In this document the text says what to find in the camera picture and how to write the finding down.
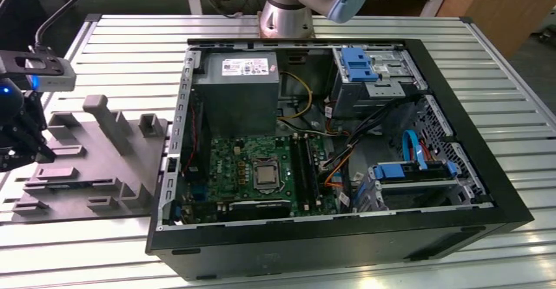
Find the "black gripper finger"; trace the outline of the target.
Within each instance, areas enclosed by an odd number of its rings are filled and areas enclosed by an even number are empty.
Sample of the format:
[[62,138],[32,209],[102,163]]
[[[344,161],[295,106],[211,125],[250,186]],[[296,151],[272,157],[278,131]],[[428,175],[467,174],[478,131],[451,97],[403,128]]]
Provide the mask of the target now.
[[38,152],[36,161],[39,163],[54,163],[56,154],[47,146],[47,139],[43,136],[43,131],[47,129],[47,120],[42,104],[42,95],[43,93],[36,92],[35,90],[24,92],[26,113],[30,118],[27,128],[36,144],[34,146]]
[[2,132],[2,172],[30,165],[36,160],[38,142],[27,133]]

